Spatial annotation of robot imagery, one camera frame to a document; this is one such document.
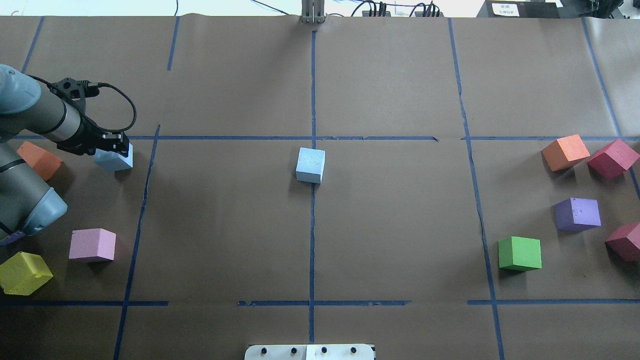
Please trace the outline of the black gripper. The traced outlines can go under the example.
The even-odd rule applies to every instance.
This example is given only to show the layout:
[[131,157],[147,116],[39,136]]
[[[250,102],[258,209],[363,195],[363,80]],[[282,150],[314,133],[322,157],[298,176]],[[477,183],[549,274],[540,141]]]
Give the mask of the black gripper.
[[97,150],[113,152],[123,157],[130,155],[130,139],[123,131],[106,131],[87,119],[80,119],[78,129],[63,141],[56,143],[58,150],[75,155],[96,155]]

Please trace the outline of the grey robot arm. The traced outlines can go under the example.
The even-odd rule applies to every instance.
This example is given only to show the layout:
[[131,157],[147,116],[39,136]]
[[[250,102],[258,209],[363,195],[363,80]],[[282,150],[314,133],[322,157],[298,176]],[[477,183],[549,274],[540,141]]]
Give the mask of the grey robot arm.
[[58,150],[82,156],[111,154],[118,170],[133,166],[126,128],[106,129],[86,114],[87,98],[99,95],[104,82],[67,77],[51,83],[2,64],[0,74],[1,244],[32,236],[64,215],[67,204],[8,145],[23,131],[55,143]]

